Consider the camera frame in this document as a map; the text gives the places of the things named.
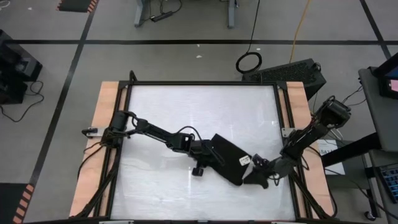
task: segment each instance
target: desk leg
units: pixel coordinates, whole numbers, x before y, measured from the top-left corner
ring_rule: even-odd
[[[134,26],[139,27],[141,26],[141,17],[144,12],[146,0],[137,0],[137,10],[136,10],[136,17],[134,19]]]
[[[322,156],[322,164],[324,167],[328,167],[352,157],[363,155],[372,149],[381,149],[377,133],[370,134],[360,140],[325,154]]]
[[[235,0],[228,2],[228,28],[232,29],[235,26]]]

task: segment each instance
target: label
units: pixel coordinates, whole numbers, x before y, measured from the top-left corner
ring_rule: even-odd
[[[241,163],[241,166],[244,166],[246,164],[250,163],[250,157],[249,156],[244,156],[242,158],[239,159],[239,162]]]

